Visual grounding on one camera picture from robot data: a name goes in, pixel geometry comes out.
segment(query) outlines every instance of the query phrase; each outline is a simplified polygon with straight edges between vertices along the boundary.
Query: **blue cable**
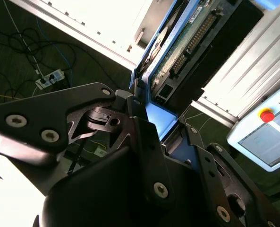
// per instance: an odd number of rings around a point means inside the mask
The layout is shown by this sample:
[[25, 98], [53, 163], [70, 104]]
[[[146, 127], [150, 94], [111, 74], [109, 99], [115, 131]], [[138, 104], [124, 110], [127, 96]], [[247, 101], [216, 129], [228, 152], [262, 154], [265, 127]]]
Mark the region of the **blue cable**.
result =
[[71, 85], [71, 87], [73, 86], [73, 71], [72, 71], [72, 68], [71, 68], [71, 66], [70, 66], [70, 63], [69, 63], [69, 61], [66, 59], [66, 57], [62, 54], [62, 52], [59, 50], [59, 48], [47, 37], [47, 35], [42, 31], [42, 29], [41, 29], [41, 27], [40, 27], [40, 24], [39, 24], [39, 20], [38, 20], [38, 18], [36, 17], [36, 20], [37, 20], [37, 25], [38, 25], [38, 28], [39, 28], [39, 30], [40, 30], [40, 32], [41, 32], [41, 34], [43, 35], [43, 37], [47, 40], [47, 41], [49, 41], [55, 48], [56, 48], [56, 50], [58, 51], [58, 53], [62, 56], [62, 58], [66, 61], [66, 63], [68, 64], [68, 67], [70, 68], [70, 74], [71, 74], [71, 81], [70, 81], [70, 85]]

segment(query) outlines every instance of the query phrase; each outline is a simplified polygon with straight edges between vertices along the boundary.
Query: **red button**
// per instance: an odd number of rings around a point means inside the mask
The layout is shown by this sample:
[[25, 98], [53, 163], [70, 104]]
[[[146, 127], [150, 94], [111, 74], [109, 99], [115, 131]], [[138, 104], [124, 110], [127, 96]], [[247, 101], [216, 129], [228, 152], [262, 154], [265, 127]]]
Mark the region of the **red button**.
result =
[[266, 110], [266, 111], [261, 113], [261, 119], [265, 123], [273, 121], [274, 117], [275, 117], [275, 115], [271, 111], [269, 111], [269, 110]]

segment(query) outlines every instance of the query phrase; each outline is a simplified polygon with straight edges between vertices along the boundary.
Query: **connector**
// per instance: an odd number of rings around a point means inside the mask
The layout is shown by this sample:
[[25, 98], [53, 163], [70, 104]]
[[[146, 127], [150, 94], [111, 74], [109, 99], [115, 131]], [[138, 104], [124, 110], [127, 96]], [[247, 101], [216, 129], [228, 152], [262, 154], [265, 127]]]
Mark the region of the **connector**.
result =
[[42, 79], [40, 79], [40, 83], [45, 84], [46, 80], [42, 78]]

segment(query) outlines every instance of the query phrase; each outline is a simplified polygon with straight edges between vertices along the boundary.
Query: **mounting hole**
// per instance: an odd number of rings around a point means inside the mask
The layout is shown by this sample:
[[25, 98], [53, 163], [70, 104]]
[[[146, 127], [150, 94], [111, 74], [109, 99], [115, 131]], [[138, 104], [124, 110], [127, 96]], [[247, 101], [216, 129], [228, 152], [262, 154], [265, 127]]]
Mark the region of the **mounting hole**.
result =
[[118, 118], [111, 119], [111, 121], [110, 121], [111, 126], [115, 126], [115, 125], [118, 125], [118, 124], [120, 124], [120, 120]]
[[228, 195], [227, 199], [232, 212], [238, 218], [241, 218], [242, 216], [245, 215], [245, 210], [246, 210], [245, 204], [237, 194], [232, 193]]
[[134, 98], [134, 102], [137, 103], [138, 105], [141, 104], [141, 102], [139, 100], [135, 99], [135, 98]]
[[209, 171], [210, 176], [215, 177], [214, 173]]
[[216, 208], [216, 211], [224, 222], [227, 222], [227, 223], [230, 222], [230, 214], [228, 213], [228, 211], [225, 208], [218, 206]]
[[102, 88], [102, 92], [106, 95], [110, 95], [110, 91], [105, 88]]

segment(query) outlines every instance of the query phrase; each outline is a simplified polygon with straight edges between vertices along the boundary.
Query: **white label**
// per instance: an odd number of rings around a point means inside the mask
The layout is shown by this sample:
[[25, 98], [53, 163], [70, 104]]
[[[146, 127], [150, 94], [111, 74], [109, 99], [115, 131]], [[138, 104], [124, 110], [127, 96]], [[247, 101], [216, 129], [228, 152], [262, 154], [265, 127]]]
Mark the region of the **white label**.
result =
[[203, 8], [202, 6], [199, 6], [199, 7], [197, 8], [197, 10], [195, 11], [195, 13], [192, 15], [192, 17], [191, 17], [190, 20], [189, 20], [190, 23], [193, 23], [193, 22], [194, 22], [194, 20], [195, 20], [196, 17], [198, 16], [198, 14], [201, 12], [202, 8]]
[[94, 151], [94, 154], [96, 156], [103, 157], [103, 156], [105, 156], [107, 154], [107, 152], [103, 148], [98, 146], [97, 149]]

